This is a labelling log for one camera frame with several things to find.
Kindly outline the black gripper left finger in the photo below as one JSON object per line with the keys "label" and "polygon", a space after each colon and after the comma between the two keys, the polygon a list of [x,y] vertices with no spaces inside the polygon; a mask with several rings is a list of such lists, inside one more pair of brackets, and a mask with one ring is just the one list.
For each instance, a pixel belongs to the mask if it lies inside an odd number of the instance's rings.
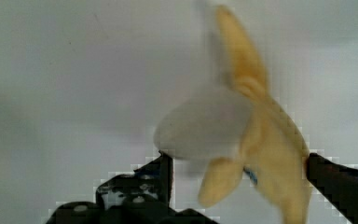
{"label": "black gripper left finger", "polygon": [[95,192],[95,200],[103,209],[121,206],[131,196],[151,197],[169,204],[172,196],[173,164],[165,153],[132,174],[121,174],[102,183]]}

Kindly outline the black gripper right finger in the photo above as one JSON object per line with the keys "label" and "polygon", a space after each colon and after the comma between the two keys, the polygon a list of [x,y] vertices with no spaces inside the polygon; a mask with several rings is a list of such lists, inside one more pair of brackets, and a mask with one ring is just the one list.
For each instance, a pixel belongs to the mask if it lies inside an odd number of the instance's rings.
{"label": "black gripper right finger", "polygon": [[358,224],[358,169],[310,153],[306,177],[351,224]]}

